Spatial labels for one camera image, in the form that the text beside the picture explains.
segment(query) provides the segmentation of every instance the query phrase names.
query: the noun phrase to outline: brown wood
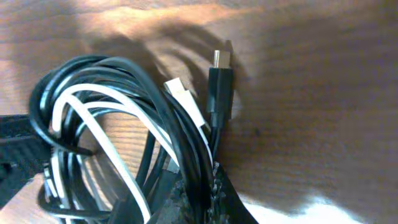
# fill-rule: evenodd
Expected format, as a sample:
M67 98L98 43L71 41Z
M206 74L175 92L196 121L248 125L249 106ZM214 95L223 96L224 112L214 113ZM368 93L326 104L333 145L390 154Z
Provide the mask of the brown wood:
M26 113L40 77L91 53L135 60L159 84L181 77L203 109L212 51L233 48L234 119L219 157L245 200L297 215L324 198L359 221L394 223L396 1L193 2L1 1L0 113ZM104 126L136 172L146 130L122 115ZM41 181L2 223L55 221L35 205Z

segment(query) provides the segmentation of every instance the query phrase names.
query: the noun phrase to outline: metal connector tip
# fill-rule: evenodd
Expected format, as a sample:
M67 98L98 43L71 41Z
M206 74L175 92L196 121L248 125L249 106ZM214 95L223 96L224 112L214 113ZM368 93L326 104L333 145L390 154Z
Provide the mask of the metal connector tip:
M214 67L215 68L229 68L229 61L231 60L231 53L215 50L214 51Z

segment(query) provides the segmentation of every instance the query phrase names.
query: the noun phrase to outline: wooden surface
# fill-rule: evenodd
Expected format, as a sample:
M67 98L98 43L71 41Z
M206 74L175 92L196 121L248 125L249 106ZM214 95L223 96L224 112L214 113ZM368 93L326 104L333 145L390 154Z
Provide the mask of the wooden surface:
M159 84L180 77L203 109L212 51L233 49L234 118L219 159L242 198L288 216L322 201L360 222L395 223L397 9L395 0L2 0L0 113L26 113L40 77L91 53L135 60ZM103 123L135 172L146 130L122 115ZM95 147L88 135L83 144ZM55 221L35 205L41 181L0 211L1 223Z

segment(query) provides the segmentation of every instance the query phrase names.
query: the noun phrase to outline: black plug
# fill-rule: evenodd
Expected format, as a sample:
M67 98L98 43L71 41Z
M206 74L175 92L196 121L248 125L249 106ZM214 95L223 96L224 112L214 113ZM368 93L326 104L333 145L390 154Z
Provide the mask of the black plug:
M233 71L229 67L231 54L216 50L214 67L209 70L206 111L211 113L210 126L221 129L231 118Z

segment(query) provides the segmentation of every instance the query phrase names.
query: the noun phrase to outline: white connector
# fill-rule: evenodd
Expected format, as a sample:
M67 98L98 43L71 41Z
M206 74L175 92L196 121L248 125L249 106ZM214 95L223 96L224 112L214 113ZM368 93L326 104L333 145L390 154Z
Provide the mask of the white connector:
M211 156L210 148L208 147L208 141L205 133L202 130L202 126L206 124L205 119L200 113L197 103L193 98L189 90L185 90L180 78L174 78L173 80L164 83L166 90L181 104L185 111L189 114L195 126L198 128L199 133L205 142L211 164L213 164L213 158Z

